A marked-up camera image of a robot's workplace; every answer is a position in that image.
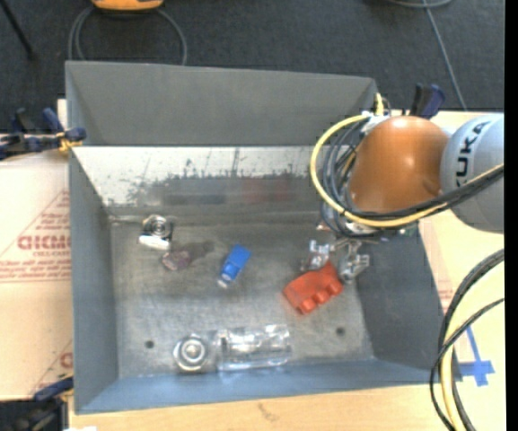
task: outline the gray carpet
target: gray carpet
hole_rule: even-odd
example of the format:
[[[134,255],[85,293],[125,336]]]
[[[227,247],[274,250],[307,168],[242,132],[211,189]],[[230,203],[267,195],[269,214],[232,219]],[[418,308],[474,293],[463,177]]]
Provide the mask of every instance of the gray carpet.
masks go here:
[[[17,108],[37,118],[64,94],[69,31],[89,5],[7,2],[37,56],[27,59],[0,8],[0,130]],[[446,109],[504,110],[505,0],[452,0],[430,14],[384,0],[167,0],[163,10],[182,29],[190,66],[370,76],[396,108],[410,106],[416,83],[434,83]],[[180,62],[178,34],[158,14],[93,13],[80,42],[90,59]],[[0,404],[0,429],[30,407]]]

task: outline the yellow cable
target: yellow cable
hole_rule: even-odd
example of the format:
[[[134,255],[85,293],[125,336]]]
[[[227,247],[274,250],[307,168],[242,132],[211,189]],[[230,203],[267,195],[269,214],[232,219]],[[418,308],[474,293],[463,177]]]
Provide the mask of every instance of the yellow cable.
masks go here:
[[[339,123],[330,127],[320,137],[318,142],[315,144],[315,146],[312,150],[312,155],[311,155],[310,174],[311,174],[312,183],[314,184],[314,188],[319,192],[319,195],[322,197],[324,202],[327,203],[330,207],[332,207],[335,211],[339,212],[341,215],[346,217],[348,220],[350,220],[352,222],[356,222],[358,224],[375,227],[375,228],[393,228],[393,227],[400,227],[400,226],[403,226],[406,224],[411,224],[412,222],[415,222],[416,220],[421,219],[422,217],[426,217],[426,216],[432,214],[434,211],[437,211],[437,210],[442,209],[445,206],[447,206],[448,203],[444,202],[439,205],[429,207],[428,209],[423,209],[422,211],[418,211],[415,214],[405,215],[403,217],[398,217],[396,219],[372,220],[372,219],[366,219],[364,217],[359,217],[358,215],[355,215],[349,211],[346,211],[343,206],[341,206],[333,198],[330,197],[330,195],[322,187],[322,184],[320,183],[319,177],[317,175],[316,162],[318,160],[320,150],[327,143],[329,138],[333,134],[335,134],[337,131],[339,131],[342,128],[347,127],[348,125],[351,125],[353,123],[356,123],[357,121],[360,121],[360,120],[366,119],[366,118],[367,118],[367,116],[365,116],[365,115],[356,115],[354,117],[350,117],[347,119],[343,119],[342,121],[339,121]],[[500,169],[503,166],[504,166],[503,163],[498,164],[494,168],[476,176],[474,179],[470,180],[468,183],[470,184],[470,183],[476,182],[477,180],[482,179],[483,177],[486,177],[489,173],[491,173],[497,169]]]
[[[442,387],[442,395],[444,399],[444,406],[446,407],[446,413],[450,419],[454,429],[456,431],[466,431],[466,427],[462,423],[461,416],[456,408],[456,402],[454,400],[454,394],[452,393],[452,354],[454,348],[452,347],[443,356],[440,363],[440,386]]]

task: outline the gray bin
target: gray bin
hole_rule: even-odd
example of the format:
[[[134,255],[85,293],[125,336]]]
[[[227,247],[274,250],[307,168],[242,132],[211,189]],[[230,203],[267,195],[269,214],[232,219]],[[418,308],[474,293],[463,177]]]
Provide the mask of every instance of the gray bin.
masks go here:
[[[319,232],[308,161],[332,123],[372,105],[374,81],[340,75],[69,62],[70,126],[89,133],[70,161],[75,411],[425,383],[441,305],[417,232],[360,250],[371,267],[313,313],[282,296]],[[212,242],[190,267],[164,269],[137,243],[150,214],[174,242]],[[251,251],[216,285],[235,243]],[[285,323],[292,359],[238,373],[178,374],[191,331]]]

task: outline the red plastic block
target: red plastic block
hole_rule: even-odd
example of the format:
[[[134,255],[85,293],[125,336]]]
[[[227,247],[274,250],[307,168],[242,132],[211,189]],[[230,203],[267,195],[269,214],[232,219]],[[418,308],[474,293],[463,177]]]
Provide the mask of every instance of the red plastic block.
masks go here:
[[[329,261],[321,269],[307,271],[283,289],[286,300],[296,310],[306,314],[342,292],[337,269]]]

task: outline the blue clamp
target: blue clamp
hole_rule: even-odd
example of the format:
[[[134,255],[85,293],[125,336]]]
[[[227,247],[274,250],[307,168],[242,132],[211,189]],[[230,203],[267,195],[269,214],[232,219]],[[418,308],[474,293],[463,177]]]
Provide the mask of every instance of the blue clamp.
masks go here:
[[[240,244],[236,244],[221,268],[221,277],[218,280],[219,285],[222,287],[229,286],[239,276],[249,258],[250,251]]]
[[[87,137],[84,128],[72,128],[65,131],[55,111],[43,110],[45,127],[34,126],[25,113],[18,109],[12,118],[13,132],[0,138],[0,161],[12,156],[34,154],[45,150],[66,151],[74,145],[80,145]],[[28,128],[36,128],[36,133],[28,134]]]
[[[57,424],[57,429],[66,429],[68,410],[67,402],[62,398],[62,394],[73,387],[73,376],[70,376],[37,391],[33,396],[33,401],[39,404],[38,407],[17,418],[12,426],[5,427],[5,429],[42,431],[49,429],[52,422]]]
[[[444,92],[436,84],[417,84],[409,115],[430,119],[438,113],[445,100]]]

